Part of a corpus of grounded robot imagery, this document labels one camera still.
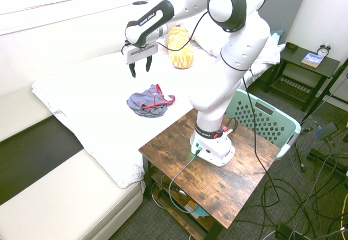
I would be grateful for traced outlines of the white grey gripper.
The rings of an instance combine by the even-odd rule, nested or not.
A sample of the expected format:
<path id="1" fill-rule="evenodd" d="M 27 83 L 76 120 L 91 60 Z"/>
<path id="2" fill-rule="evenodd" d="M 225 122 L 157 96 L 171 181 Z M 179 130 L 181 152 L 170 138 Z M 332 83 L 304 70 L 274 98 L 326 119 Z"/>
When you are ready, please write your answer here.
<path id="1" fill-rule="evenodd" d="M 158 43 L 153 42 L 143 48 L 133 45 L 125 46 L 122 49 L 122 54 L 125 56 L 125 63 L 129 65 L 132 77 L 136 77 L 135 62 L 146 58 L 146 71 L 149 72 L 152 64 L 152 55 L 158 52 Z"/>

